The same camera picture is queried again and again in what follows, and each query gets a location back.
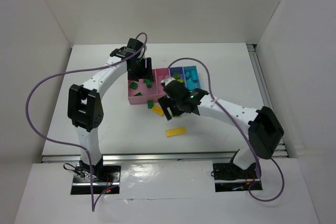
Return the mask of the yellow short lego brick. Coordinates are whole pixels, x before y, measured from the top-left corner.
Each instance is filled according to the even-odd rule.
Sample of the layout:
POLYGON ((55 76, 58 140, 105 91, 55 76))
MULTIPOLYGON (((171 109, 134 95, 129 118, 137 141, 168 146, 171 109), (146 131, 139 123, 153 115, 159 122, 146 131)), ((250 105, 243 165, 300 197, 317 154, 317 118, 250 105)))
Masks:
POLYGON ((164 112, 163 112, 163 110, 160 106, 154 105, 153 108, 152 108, 152 111, 159 116, 164 115, 164 112))

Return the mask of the dark green square lego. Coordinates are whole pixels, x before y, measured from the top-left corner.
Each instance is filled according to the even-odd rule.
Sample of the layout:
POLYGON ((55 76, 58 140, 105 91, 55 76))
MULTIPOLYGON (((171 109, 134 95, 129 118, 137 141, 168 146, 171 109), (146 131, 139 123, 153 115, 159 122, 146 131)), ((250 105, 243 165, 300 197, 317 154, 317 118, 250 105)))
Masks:
POLYGON ((153 101, 148 101, 147 102, 147 107, 148 107, 148 109, 152 109, 154 107, 154 102, 153 101))

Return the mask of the small dark green lego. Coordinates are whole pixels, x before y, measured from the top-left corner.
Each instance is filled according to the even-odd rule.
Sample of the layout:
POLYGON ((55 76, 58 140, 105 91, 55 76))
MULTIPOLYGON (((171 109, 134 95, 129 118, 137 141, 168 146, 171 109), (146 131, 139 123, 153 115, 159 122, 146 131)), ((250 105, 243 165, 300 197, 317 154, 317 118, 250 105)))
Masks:
POLYGON ((138 88, 138 84, 136 82, 131 82, 130 88, 136 90, 138 88))

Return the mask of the small cyan lego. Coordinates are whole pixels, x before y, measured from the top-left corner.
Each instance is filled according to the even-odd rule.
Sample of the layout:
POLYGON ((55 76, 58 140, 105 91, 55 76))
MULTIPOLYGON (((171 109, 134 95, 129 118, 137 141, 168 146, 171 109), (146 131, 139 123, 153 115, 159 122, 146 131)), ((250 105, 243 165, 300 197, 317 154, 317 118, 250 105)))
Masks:
POLYGON ((193 81, 197 81, 197 80, 198 80, 198 74, 197 74, 197 71, 192 70, 192 71, 191 71, 191 75, 192 75, 192 80, 193 80, 193 81))

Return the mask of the yellow long lego plate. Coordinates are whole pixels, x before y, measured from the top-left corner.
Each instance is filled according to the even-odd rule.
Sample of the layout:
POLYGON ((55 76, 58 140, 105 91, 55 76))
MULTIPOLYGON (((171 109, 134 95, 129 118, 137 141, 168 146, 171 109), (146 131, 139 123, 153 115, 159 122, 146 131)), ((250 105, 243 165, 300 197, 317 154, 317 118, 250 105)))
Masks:
POLYGON ((178 127, 170 130, 166 130, 166 137, 175 137, 179 135, 183 135, 186 133, 185 127, 178 127))

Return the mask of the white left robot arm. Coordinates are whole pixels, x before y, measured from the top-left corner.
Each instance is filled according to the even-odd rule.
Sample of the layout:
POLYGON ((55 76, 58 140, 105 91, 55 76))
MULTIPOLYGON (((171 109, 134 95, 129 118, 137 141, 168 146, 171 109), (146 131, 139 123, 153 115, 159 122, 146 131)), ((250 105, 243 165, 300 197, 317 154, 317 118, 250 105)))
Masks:
POLYGON ((80 154, 80 167, 96 177, 103 173, 98 139, 98 127, 104 117, 102 98, 125 73, 133 82, 154 80, 151 58, 146 58, 144 53, 145 44, 130 38, 126 46, 112 51, 104 69, 83 84, 73 84, 69 88, 67 115, 76 128, 79 144, 85 148, 80 154))

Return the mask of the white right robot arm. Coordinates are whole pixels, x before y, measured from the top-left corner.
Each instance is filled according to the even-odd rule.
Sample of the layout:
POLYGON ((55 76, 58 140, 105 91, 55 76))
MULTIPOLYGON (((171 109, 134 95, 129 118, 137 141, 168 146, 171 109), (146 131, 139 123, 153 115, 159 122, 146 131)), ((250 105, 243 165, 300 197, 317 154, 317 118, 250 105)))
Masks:
POLYGON ((161 81, 165 95, 159 104, 167 120, 184 113, 207 116, 237 127, 243 134, 247 148, 238 150, 231 162, 242 170, 252 164, 258 167, 259 159, 271 159, 284 130, 273 110, 247 108, 221 100, 202 89, 189 91, 181 82, 169 77, 161 81))

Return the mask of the small pink bin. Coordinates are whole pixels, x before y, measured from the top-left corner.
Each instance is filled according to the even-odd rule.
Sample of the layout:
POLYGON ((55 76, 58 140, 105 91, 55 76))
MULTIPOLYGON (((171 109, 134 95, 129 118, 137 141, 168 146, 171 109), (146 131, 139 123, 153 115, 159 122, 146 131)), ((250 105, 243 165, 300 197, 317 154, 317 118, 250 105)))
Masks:
POLYGON ((168 68, 157 68, 155 69, 155 78, 157 85, 157 98, 161 98, 166 95, 163 90, 163 86, 161 85, 162 80, 170 77, 170 70, 168 68))

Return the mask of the large pink bin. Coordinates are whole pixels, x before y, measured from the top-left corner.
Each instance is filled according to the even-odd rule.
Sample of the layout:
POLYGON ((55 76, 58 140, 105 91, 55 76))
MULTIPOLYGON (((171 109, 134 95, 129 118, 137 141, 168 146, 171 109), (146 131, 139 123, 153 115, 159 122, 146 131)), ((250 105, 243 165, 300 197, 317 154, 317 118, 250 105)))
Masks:
POLYGON ((128 80, 128 100, 131 105, 143 104, 148 101, 156 102, 158 100, 157 94, 156 82, 152 82, 152 88, 147 88, 143 79, 140 79, 139 81, 128 80), (138 84, 138 88, 136 90, 130 88, 131 82, 136 82, 138 84), (135 97, 134 95, 138 92, 141 92, 142 96, 135 97))

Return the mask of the light blue bin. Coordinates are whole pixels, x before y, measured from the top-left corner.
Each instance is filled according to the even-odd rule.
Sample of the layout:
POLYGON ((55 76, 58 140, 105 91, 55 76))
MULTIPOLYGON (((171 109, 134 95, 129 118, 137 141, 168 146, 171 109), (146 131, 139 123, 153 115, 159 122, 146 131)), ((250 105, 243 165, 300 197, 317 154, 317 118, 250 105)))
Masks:
POLYGON ((198 76, 198 71, 196 66, 186 66, 183 67, 184 71, 184 82, 189 91, 194 89, 200 89, 200 81, 198 76))

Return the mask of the dark blue bin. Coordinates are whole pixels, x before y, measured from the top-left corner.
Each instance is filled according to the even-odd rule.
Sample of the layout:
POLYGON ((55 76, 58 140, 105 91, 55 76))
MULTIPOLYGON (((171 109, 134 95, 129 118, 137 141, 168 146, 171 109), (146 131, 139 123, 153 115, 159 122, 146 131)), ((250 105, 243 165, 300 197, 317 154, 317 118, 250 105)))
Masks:
POLYGON ((171 67, 169 71, 171 77, 173 77, 173 73, 179 73, 179 79, 182 79, 184 81, 183 83, 185 83, 185 72, 183 67, 171 67))

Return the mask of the aluminium front rail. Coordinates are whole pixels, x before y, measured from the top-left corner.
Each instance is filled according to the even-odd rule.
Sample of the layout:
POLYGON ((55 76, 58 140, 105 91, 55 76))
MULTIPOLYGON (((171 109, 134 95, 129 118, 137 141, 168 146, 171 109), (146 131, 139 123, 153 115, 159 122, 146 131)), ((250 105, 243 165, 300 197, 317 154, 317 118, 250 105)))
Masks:
MULTIPOLYGON (((150 154, 112 154, 103 155, 104 162, 123 161, 162 161, 194 159, 231 159, 235 152, 195 152, 195 153, 150 153, 150 154)), ((44 155, 42 163, 77 162, 79 155, 44 155)))

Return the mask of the aluminium rail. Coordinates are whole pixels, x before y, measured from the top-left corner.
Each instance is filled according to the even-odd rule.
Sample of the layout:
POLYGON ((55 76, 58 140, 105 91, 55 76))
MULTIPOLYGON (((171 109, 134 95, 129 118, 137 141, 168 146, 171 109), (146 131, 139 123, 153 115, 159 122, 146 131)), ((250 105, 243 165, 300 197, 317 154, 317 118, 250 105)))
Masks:
MULTIPOLYGON (((231 159, 235 152, 195 152, 195 153, 150 153, 150 154, 112 154, 103 155, 104 162, 123 161, 162 161, 194 159, 231 159)), ((79 155, 44 155, 42 163, 77 162, 79 155)))
MULTIPOLYGON (((262 97, 262 101, 264 103, 265 106, 274 109, 272 106, 272 102, 271 102, 271 98, 268 92, 268 88, 266 85, 266 81, 265 81, 265 77, 256 53, 256 45, 253 44, 247 44, 247 50, 250 56, 250 60, 253 66, 253 70, 258 82, 258 86, 260 89, 260 93, 261 93, 261 97, 262 97)), ((288 158, 288 152, 285 146, 285 143, 283 141, 283 139, 280 140, 274 154, 273 154, 274 158, 288 158)))

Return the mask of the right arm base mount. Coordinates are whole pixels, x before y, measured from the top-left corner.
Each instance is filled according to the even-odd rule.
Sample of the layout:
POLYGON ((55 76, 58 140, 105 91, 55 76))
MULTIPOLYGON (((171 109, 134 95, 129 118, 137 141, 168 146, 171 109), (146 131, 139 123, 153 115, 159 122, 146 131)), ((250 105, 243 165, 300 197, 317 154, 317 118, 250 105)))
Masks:
POLYGON ((256 163, 253 163, 247 169, 241 169, 233 163, 237 152, 232 156, 228 163, 213 163, 211 176, 214 178, 215 191, 247 191, 262 190, 262 183, 256 175, 256 163))

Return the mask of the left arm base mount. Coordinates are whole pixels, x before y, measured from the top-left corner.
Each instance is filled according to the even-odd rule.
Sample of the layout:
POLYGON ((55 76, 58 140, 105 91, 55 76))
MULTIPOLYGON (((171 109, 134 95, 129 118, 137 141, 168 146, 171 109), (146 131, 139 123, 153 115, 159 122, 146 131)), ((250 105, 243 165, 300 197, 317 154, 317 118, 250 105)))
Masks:
MULTIPOLYGON (((79 164, 64 163, 63 169, 73 172, 71 195, 90 195, 90 174, 83 170, 79 164)), ((105 194, 119 194, 120 193, 120 165, 107 165, 102 169, 102 173, 98 176, 93 175, 93 193, 95 195, 101 194, 104 190, 105 194)))

